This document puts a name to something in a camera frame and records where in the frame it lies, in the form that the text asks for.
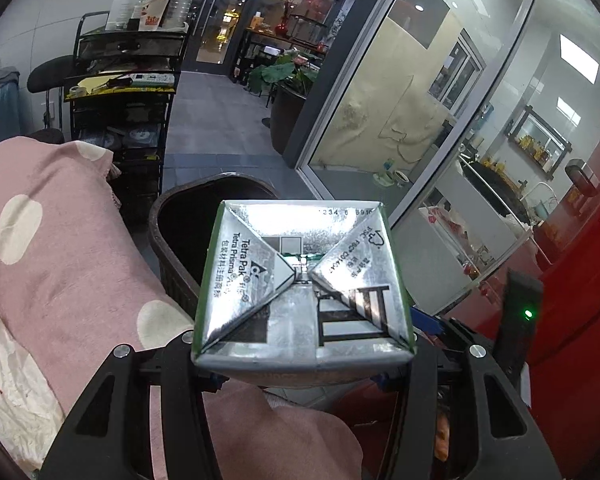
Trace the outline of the white crumpled plastic bag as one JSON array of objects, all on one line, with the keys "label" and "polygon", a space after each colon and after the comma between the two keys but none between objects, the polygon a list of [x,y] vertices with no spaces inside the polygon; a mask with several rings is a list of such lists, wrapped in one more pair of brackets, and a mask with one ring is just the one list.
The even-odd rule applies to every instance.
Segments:
[{"label": "white crumpled plastic bag", "polygon": [[42,468],[64,420],[38,364],[0,318],[0,443],[27,476]]}]

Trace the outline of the silver Tetra Pak carton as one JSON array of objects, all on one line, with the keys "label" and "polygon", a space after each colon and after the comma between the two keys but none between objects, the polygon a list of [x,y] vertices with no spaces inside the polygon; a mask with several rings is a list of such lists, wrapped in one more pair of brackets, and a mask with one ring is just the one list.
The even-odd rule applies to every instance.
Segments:
[{"label": "silver Tetra Pak carton", "polygon": [[382,203],[224,200],[192,360],[260,386],[354,382],[414,358],[410,307]]}]

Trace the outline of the dark brown trash bin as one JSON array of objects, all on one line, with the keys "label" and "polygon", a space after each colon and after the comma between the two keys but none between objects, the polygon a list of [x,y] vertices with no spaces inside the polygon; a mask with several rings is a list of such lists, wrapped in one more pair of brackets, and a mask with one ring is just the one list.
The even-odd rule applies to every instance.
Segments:
[{"label": "dark brown trash bin", "polygon": [[271,185],[223,172],[171,188],[151,206],[148,228],[166,294],[189,316],[196,313],[200,282],[216,213],[223,200],[276,200]]}]

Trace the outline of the pink polka dot blanket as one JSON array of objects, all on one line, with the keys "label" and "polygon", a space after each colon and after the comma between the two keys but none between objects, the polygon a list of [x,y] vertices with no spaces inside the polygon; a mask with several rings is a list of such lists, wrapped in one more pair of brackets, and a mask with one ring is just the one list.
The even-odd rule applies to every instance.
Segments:
[{"label": "pink polka dot blanket", "polygon": [[[118,344],[159,348],[194,325],[134,245],[111,167],[81,141],[0,143],[0,318],[64,411]],[[204,409],[224,478],[361,477],[362,448],[334,415],[237,380]]]}]

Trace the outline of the black round stool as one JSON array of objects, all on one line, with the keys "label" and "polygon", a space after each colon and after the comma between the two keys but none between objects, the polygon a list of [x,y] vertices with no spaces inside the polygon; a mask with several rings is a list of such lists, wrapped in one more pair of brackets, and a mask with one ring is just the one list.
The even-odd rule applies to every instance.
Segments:
[{"label": "black round stool", "polygon": [[53,127],[52,102],[50,92],[57,89],[62,94],[65,81],[74,72],[73,55],[58,56],[35,67],[27,80],[27,90],[30,93],[44,94],[43,125],[46,129]]}]

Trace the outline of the white bottle on cart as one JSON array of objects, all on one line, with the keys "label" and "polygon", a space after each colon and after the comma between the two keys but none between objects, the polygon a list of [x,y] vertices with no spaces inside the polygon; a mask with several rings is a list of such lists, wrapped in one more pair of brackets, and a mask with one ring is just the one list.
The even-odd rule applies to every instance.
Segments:
[{"label": "white bottle on cart", "polygon": [[135,0],[112,0],[111,8],[106,21],[106,30],[125,29],[133,12]]}]

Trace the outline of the green potted plant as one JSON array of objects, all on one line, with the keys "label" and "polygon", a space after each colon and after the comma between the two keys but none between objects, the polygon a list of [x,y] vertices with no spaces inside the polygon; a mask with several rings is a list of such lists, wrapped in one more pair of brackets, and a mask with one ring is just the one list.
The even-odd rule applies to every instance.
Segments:
[{"label": "green potted plant", "polygon": [[321,58],[294,49],[285,51],[269,66],[255,67],[247,79],[248,89],[270,90],[271,115],[268,120],[274,150],[283,155],[314,82]]}]

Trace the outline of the glass double door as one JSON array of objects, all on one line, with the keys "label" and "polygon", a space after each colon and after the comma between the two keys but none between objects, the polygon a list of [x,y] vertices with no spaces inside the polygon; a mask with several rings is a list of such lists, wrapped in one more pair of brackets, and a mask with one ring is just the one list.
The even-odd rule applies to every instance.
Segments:
[{"label": "glass double door", "polygon": [[254,0],[194,0],[186,72],[227,75]]}]

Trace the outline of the black metal utility cart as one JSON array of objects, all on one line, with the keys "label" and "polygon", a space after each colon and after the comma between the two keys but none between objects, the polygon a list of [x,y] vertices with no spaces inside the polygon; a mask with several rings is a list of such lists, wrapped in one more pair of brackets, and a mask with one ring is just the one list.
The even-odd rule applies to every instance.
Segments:
[{"label": "black metal utility cart", "polygon": [[114,153],[124,196],[161,193],[172,107],[188,37],[186,29],[95,27],[106,11],[85,13],[76,29],[72,74],[66,79],[73,140]]}]

